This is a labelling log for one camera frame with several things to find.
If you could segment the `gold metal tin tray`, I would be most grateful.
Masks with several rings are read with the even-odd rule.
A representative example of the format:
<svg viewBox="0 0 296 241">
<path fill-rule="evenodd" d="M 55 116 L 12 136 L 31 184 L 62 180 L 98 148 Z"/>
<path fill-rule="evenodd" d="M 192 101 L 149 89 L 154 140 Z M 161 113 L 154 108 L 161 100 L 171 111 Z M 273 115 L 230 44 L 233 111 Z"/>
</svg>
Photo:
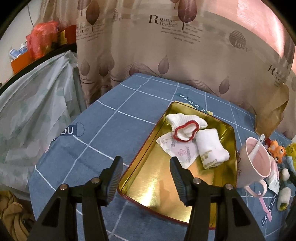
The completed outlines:
<svg viewBox="0 0 296 241">
<path fill-rule="evenodd" d="M 137 156 L 121 177 L 118 190 L 128 200 L 153 214 L 185 225 L 189 222 L 192 209 L 184 206 L 179 199 L 170 172 L 170 156 L 156 142 L 157 138 L 171 130 L 165 119 L 166 115 L 175 113 L 195 114 L 205 119 L 209 128 L 217 130 L 222 146 L 230 154 L 228 161 L 208 170 L 203 168 L 201 159 L 197 158 L 189 166 L 192 175 L 201 178 L 209 185 L 222 187 L 229 183 L 236 186 L 237 162 L 234 128 L 222 120 L 198 111 L 189 104 L 174 101 L 159 119 Z"/>
</svg>

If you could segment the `orange storage box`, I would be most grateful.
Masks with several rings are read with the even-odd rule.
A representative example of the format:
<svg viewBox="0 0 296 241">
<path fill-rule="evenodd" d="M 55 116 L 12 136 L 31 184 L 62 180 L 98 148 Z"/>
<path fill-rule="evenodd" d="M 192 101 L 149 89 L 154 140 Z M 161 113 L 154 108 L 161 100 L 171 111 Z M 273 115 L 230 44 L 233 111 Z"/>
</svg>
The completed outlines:
<svg viewBox="0 0 296 241">
<path fill-rule="evenodd" d="M 30 51 L 27 51 L 21 54 L 20 56 L 18 56 L 18 58 L 11 61 L 11 68 L 13 73 L 16 74 L 20 72 L 25 67 L 30 65 L 33 61 L 34 61 L 34 58 L 32 57 L 32 54 L 30 53 Z"/>
</svg>

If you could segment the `pink ceramic mug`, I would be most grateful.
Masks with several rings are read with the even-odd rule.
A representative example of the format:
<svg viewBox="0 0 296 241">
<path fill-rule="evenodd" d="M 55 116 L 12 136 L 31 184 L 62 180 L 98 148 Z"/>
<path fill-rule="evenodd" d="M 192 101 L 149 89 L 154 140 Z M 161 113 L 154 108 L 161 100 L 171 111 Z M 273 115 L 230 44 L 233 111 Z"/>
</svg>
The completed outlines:
<svg viewBox="0 0 296 241">
<path fill-rule="evenodd" d="M 242 145 L 237 158 L 237 188 L 244 188 L 253 197 L 263 197 L 268 189 L 264 181 L 270 175 L 271 164 L 269 154 L 265 147 L 261 145 L 253 162 L 250 162 L 249 153 L 254 148 L 258 139 L 248 137 Z M 259 183 L 262 186 L 262 192 L 254 192 L 250 185 Z"/>
</svg>

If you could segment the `white wet wipes packet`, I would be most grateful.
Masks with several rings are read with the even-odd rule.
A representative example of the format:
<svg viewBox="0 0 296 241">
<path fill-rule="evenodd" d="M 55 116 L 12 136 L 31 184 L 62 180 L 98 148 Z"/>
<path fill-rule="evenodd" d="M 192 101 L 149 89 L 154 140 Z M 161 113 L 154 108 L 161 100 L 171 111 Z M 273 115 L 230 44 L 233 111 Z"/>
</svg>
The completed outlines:
<svg viewBox="0 0 296 241">
<path fill-rule="evenodd" d="M 271 172 L 270 175 L 266 178 L 266 182 L 268 185 L 268 189 L 275 194 L 278 194 L 280 190 L 280 174 L 278 171 L 278 165 L 272 156 L 269 156 L 269 160 L 271 164 Z"/>
</svg>

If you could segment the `white fluffy fleece pouch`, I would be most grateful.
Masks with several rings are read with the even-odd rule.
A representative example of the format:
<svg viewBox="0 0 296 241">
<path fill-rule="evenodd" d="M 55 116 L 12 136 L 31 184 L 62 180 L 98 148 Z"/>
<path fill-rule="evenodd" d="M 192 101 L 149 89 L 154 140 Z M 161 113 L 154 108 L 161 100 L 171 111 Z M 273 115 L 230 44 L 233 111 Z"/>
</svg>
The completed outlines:
<svg viewBox="0 0 296 241">
<path fill-rule="evenodd" d="M 277 200 L 277 209 L 279 211 L 284 211 L 287 209 L 290 203 L 291 193 L 292 191 L 289 187 L 285 187 L 279 191 Z"/>
</svg>

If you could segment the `mustard yellow cloth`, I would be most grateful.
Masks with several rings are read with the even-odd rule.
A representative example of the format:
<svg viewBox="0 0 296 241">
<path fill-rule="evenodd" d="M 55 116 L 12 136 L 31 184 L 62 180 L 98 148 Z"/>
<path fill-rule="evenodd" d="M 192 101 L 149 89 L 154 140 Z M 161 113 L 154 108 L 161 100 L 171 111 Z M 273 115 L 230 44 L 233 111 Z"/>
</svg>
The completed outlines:
<svg viewBox="0 0 296 241">
<path fill-rule="evenodd" d="M 1 221 L 14 240 L 28 240 L 35 224 L 33 212 L 11 191 L 1 191 Z"/>
</svg>

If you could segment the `white sock red trim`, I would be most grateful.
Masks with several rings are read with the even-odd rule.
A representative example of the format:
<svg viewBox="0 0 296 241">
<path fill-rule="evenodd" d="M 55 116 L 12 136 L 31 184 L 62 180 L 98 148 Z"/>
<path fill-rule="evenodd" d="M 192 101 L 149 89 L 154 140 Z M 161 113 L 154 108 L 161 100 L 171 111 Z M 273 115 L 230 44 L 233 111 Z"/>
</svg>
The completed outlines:
<svg viewBox="0 0 296 241">
<path fill-rule="evenodd" d="M 208 126 L 207 122 L 197 115 L 185 115 L 183 113 L 168 114 L 166 121 L 171 126 L 172 137 L 179 142 L 191 141 L 197 131 Z"/>
</svg>

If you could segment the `white towel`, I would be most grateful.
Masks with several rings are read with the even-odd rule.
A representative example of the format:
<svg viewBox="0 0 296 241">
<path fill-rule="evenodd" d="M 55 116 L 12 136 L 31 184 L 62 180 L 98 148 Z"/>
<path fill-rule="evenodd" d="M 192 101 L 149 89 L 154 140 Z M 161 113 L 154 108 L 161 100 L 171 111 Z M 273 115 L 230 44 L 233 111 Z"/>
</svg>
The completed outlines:
<svg viewBox="0 0 296 241">
<path fill-rule="evenodd" d="M 215 128 L 197 131 L 195 141 L 205 169 L 219 166 L 229 160 L 229 152 L 222 146 Z"/>
</svg>

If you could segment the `red plastic bag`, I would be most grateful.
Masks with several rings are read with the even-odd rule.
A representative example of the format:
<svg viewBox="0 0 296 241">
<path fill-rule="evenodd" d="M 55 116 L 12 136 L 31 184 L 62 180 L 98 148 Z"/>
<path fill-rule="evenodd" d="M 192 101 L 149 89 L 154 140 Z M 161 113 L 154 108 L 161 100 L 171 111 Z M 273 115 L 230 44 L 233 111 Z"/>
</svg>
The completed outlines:
<svg viewBox="0 0 296 241">
<path fill-rule="evenodd" d="M 58 42 L 59 23 L 51 20 L 36 24 L 26 36 L 27 48 L 34 60 L 40 59 L 52 50 L 52 44 Z"/>
</svg>

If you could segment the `yellow tissue pack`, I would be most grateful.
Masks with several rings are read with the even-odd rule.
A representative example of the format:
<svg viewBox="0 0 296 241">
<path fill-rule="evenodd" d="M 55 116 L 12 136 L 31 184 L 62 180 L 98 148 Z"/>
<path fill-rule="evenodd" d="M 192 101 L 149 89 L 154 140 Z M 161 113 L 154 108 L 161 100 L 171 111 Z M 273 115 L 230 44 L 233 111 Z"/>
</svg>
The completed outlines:
<svg viewBox="0 0 296 241">
<path fill-rule="evenodd" d="M 287 153 L 287 156 L 291 156 L 293 159 L 296 158 L 296 143 L 292 142 L 290 143 L 286 148 L 285 151 Z"/>
</svg>

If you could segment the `white plastic spoon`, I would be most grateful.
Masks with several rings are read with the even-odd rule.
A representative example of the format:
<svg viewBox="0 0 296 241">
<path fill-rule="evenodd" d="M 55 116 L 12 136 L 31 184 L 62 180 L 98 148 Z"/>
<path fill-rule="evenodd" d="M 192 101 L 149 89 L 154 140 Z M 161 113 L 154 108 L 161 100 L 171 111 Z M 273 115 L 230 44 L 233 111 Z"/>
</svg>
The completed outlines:
<svg viewBox="0 0 296 241">
<path fill-rule="evenodd" d="M 249 159 L 250 159 L 250 162 L 253 162 L 257 152 L 259 151 L 263 141 L 265 139 L 265 135 L 264 134 L 261 134 L 261 136 L 259 137 L 259 139 L 257 140 L 254 148 L 251 150 L 251 152 L 248 154 L 249 155 Z"/>
</svg>

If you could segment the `beige leaf print curtain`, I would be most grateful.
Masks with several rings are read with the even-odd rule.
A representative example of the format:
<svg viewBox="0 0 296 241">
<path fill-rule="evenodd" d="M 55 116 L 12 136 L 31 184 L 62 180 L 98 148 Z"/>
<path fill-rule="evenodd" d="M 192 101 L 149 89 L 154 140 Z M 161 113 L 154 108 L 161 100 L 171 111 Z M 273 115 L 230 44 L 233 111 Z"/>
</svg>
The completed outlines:
<svg viewBox="0 0 296 241">
<path fill-rule="evenodd" d="M 76 26 L 87 104 L 135 73 L 253 113 L 260 84 L 288 86 L 276 128 L 295 136 L 295 43 L 265 1 L 42 1 L 38 21 Z"/>
</svg>

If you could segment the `blue plaid bed sheet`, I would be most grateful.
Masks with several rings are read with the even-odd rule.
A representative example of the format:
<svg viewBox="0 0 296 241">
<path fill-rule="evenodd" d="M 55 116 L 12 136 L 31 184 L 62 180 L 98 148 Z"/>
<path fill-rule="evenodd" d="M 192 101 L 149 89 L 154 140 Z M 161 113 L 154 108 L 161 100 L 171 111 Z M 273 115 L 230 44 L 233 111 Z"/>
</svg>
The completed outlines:
<svg viewBox="0 0 296 241">
<path fill-rule="evenodd" d="M 205 93 L 174 81 L 133 75 L 114 87 L 71 125 L 76 136 L 60 136 L 51 142 L 29 178 L 34 216 L 42 210 L 62 183 L 70 187 L 83 185 L 108 168 L 115 156 L 124 160 L 124 171 L 130 165 L 173 101 L 192 104 L 194 108 L 213 112 L 215 117 L 232 125 L 239 150 L 247 137 L 256 137 L 254 114 L 216 95 Z M 278 211 L 277 198 L 268 191 L 264 202 L 271 210 L 269 222 L 258 198 L 238 192 L 258 222 L 266 240 L 279 240 L 284 229 L 286 211 Z M 102 207 L 109 240 L 183 240 L 186 226 L 157 217 L 118 193 L 107 207 Z"/>
</svg>

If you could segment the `green printed plastic cover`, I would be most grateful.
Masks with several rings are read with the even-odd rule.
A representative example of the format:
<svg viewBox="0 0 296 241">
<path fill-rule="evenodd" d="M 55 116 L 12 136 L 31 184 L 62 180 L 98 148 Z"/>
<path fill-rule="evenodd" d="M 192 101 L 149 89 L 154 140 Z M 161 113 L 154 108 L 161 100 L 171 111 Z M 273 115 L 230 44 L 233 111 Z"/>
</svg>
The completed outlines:
<svg viewBox="0 0 296 241">
<path fill-rule="evenodd" d="M 27 196 L 50 143 L 86 109 L 76 53 L 41 63 L 1 95 L 1 190 Z"/>
</svg>

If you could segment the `kraft paper snack bag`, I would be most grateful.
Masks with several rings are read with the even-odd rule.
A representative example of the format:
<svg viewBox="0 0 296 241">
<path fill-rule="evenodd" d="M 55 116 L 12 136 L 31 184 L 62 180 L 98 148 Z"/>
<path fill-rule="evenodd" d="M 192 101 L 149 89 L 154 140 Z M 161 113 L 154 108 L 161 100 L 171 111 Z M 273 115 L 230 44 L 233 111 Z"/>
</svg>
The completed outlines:
<svg viewBox="0 0 296 241">
<path fill-rule="evenodd" d="M 254 110 L 255 131 L 270 137 L 283 119 L 283 112 L 287 107 L 290 90 L 284 83 L 280 85 L 260 84 L 255 92 L 256 104 Z"/>
</svg>

